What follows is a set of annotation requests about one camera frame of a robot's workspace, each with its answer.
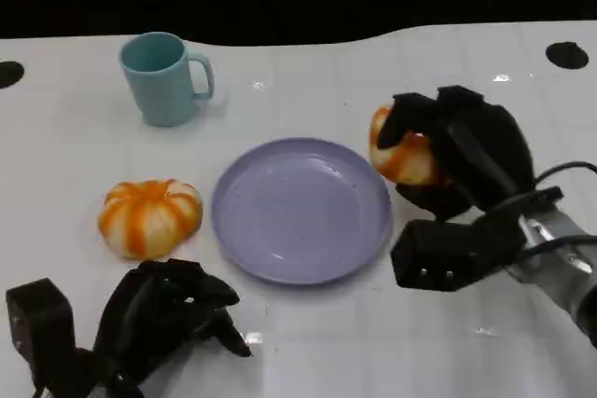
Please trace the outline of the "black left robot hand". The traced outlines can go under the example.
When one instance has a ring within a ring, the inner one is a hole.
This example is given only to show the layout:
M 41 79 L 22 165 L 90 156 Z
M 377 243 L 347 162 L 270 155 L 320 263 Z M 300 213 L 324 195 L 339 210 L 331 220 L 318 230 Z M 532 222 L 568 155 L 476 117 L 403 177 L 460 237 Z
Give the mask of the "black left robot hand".
M 140 384 L 179 349 L 215 339 L 252 355 L 228 308 L 239 303 L 226 282 L 198 262 L 144 261 L 129 270 L 102 313 L 92 353 L 108 397 L 141 397 Z

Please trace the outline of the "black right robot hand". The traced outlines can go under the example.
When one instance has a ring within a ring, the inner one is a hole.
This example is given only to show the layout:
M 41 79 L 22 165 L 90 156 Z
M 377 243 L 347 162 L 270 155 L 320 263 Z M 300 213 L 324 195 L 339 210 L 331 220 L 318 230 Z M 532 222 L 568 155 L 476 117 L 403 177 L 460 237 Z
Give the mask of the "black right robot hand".
M 369 140 L 393 151 L 380 172 L 411 204 L 447 221 L 533 190 L 531 151 L 505 107 L 460 85 L 438 88 L 434 99 L 408 92 L 393 100 Z

